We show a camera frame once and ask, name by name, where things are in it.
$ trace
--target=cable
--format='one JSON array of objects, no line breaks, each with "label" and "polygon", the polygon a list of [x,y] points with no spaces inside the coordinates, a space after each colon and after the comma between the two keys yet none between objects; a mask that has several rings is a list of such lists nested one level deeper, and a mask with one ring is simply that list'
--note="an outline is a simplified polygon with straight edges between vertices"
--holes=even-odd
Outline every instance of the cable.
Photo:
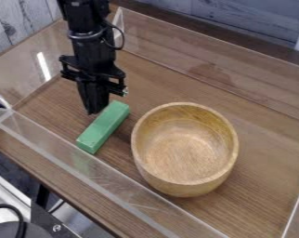
[{"label": "cable", "polygon": [[122,30],[121,30],[117,26],[114,26],[113,24],[110,24],[106,20],[104,20],[104,23],[106,24],[106,26],[109,26],[109,27],[112,27],[113,29],[117,29],[117,30],[120,31],[121,36],[122,36],[122,44],[121,44],[120,47],[116,47],[116,46],[113,46],[113,45],[105,40],[104,37],[101,38],[101,40],[104,41],[105,45],[106,45],[109,48],[112,48],[112,49],[114,49],[114,50],[121,50],[121,49],[124,48],[124,45],[125,45],[125,35],[124,35],[124,32],[122,32]]},{"label": "cable", "polygon": [[52,208],[48,212],[49,214],[53,214],[60,208],[61,206],[65,204],[64,200],[61,201],[61,203],[54,207]]},{"label": "cable", "polygon": [[22,216],[20,210],[14,206],[5,205],[5,204],[0,204],[0,209],[1,208],[9,209],[9,210],[12,210],[16,213],[17,218],[18,218],[18,229],[17,229],[14,237],[16,238],[25,238],[25,227],[26,227],[26,224],[25,224],[25,219],[24,219],[24,216]]}]

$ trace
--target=green sponge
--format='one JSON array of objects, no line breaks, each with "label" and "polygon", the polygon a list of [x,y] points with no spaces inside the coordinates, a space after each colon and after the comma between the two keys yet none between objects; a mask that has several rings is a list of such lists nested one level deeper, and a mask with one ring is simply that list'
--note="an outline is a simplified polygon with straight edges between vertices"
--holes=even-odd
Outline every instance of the green sponge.
[{"label": "green sponge", "polygon": [[129,105],[114,100],[78,136],[77,146],[88,153],[96,153],[129,113]]}]

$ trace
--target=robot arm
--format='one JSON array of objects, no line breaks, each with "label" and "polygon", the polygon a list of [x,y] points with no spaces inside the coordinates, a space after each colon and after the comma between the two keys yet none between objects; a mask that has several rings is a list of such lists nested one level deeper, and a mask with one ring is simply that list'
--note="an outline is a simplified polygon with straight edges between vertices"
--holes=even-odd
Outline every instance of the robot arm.
[{"label": "robot arm", "polygon": [[109,103],[110,93],[125,96],[125,73],[114,66],[114,26],[105,20],[108,0],[57,0],[68,22],[68,38],[74,56],[61,56],[61,76],[77,82],[80,97],[89,114]]}]

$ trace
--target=wooden bowl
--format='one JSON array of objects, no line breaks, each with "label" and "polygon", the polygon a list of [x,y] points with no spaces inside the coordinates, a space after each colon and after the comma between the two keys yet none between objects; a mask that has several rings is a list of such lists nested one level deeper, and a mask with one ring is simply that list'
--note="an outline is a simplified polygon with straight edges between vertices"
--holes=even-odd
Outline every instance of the wooden bowl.
[{"label": "wooden bowl", "polygon": [[225,181],[239,151],[228,120],[196,103],[169,103],[149,111],[132,131],[137,169],[160,192],[193,197]]}]

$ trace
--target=bowl rim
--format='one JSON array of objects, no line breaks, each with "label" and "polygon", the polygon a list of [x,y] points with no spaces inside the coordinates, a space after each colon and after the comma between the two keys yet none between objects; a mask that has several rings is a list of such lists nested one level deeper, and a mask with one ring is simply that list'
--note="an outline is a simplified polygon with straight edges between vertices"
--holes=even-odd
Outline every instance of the bowl rim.
[{"label": "bowl rim", "polygon": [[[173,106],[193,106],[193,107],[197,107],[202,110],[206,110],[209,111],[211,113],[213,113],[221,120],[223,122],[225,123],[225,125],[228,126],[229,128],[229,131],[232,133],[232,137],[233,137],[233,151],[232,151],[232,155],[229,157],[229,160],[227,162],[227,165],[224,166],[224,168],[213,175],[205,177],[205,178],[201,178],[201,179],[196,179],[196,180],[192,180],[189,182],[182,182],[182,183],[178,183],[178,182],[173,182],[173,181],[169,181],[164,178],[161,178],[158,175],[156,174],[152,174],[150,171],[146,169],[144,163],[142,163],[142,160],[140,159],[140,154],[138,154],[138,151],[136,149],[136,141],[137,141],[137,132],[138,132],[138,128],[140,126],[142,125],[144,121],[148,119],[148,117],[150,115],[153,115],[156,112],[161,111],[164,108],[169,108],[169,107],[173,107]],[[236,160],[237,160],[237,154],[239,154],[239,139],[237,139],[237,132],[231,124],[231,122],[228,121],[228,119],[217,112],[215,111],[212,108],[206,107],[206,106],[202,106],[201,104],[198,103],[194,103],[194,102],[170,102],[170,103],[166,103],[166,104],[162,104],[160,106],[157,106],[156,108],[150,109],[144,115],[142,117],[140,118],[140,120],[137,121],[134,127],[133,127],[133,131],[132,131],[132,154],[133,154],[133,160],[136,162],[136,165],[140,165],[141,168],[146,171],[146,173],[153,176],[154,178],[160,179],[161,181],[169,183],[169,184],[173,184],[173,185],[185,185],[185,186],[196,186],[196,185],[201,185],[206,182],[211,182],[213,180],[217,180],[220,179],[225,174],[228,174],[235,166],[235,163],[236,163]]]}]

